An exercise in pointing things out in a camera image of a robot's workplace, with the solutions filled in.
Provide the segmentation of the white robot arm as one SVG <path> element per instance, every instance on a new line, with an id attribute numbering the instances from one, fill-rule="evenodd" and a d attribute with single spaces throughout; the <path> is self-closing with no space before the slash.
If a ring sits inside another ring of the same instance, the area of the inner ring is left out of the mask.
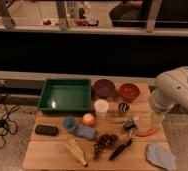
<path id="1" fill-rule="evenodd" d="M 155 86 L 149 97 L 150 107 L 155 113 L 168 113 L 175 104 L 188 111 L 188 66 L 159 74 Z"/>

